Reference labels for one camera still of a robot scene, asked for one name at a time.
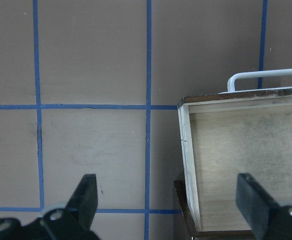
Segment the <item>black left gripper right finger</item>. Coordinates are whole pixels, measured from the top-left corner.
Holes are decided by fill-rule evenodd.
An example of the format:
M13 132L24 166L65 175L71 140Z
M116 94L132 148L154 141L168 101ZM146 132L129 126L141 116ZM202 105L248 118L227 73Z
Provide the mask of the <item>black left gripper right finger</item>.
M280 209L276 200L249 173L237 175L236 206L256 238L265 236Z

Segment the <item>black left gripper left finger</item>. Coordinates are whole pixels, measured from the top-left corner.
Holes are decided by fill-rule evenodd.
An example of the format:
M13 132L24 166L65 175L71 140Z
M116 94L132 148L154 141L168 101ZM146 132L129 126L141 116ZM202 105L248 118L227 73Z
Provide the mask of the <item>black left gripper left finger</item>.
M97 210L97 180L95 174L85 174L66 204L65 209L88 231Z

